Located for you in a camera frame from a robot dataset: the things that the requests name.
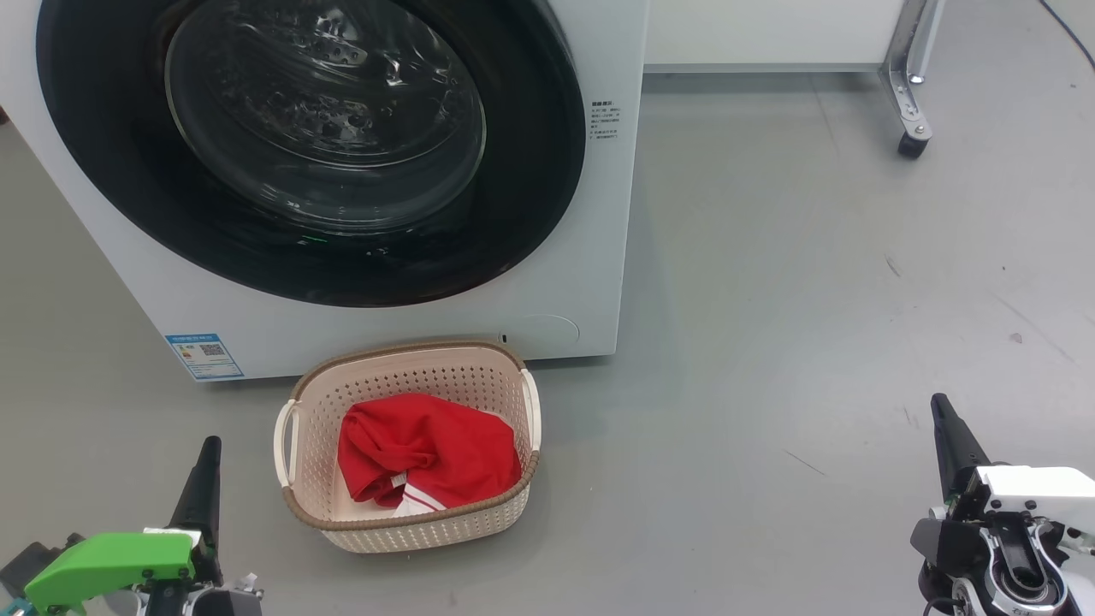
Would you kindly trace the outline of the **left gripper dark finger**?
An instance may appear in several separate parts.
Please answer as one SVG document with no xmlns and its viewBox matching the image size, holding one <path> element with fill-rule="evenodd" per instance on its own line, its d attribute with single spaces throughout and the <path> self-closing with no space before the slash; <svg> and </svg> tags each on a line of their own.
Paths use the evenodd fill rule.
<svg viewBox="0 0 1095 616">
<path fill-rule="evenodd" d="M 185 483 L 169 528 L 196 531 L 197 543 L 192 549 L 192 581 L 222 585 L 224 577 L 219 562 L 220 501 L 222 500 L 222 440 L 209 435 Z"/>
</svg>

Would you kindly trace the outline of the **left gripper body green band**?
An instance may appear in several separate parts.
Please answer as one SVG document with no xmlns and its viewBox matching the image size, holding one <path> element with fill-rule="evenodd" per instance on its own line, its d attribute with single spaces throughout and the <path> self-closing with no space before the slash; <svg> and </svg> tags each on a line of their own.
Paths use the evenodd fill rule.
<svg viewBox="0 0 1095 616">
<path fill-rule="evenodd" d="M 223 584 L 216 550 L 198 530 L 103 533 L 76 542 L 24 586 L 39 613 L 87 615 L 85 601 L 129 589 L 151 606 L 157 594 L 186 601 Z"/>
</svg>

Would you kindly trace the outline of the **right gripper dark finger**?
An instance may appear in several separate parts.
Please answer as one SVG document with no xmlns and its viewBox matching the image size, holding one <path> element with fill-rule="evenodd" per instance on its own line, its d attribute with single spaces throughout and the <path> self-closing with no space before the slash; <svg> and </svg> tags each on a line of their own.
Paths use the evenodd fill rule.
<svg viewBox="0 0 1095 616">
<path fill-rule="evenodd" d="M 931 412 L 941 491 L 944 502 L 950 504 L 967 490 L 975 469 L 993 465 L 993 461 L 989 460 L 986 449 L 958 416 L 946 394 L 932 395 Z"/>
</svg>

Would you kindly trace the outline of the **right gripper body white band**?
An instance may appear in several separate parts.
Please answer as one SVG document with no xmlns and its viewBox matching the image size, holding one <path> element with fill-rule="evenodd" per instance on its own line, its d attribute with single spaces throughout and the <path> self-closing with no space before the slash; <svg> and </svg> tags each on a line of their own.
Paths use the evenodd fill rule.
<svg viewBox="0 0 1095 616">
<path fill-rule="evenodd" d="M 986 521 L 991 514 L 1044 518 L 1092 535 L 1094 480 L 1071 467 L 978 465 L 944 498 L 945 518 Z"/>
</svg>

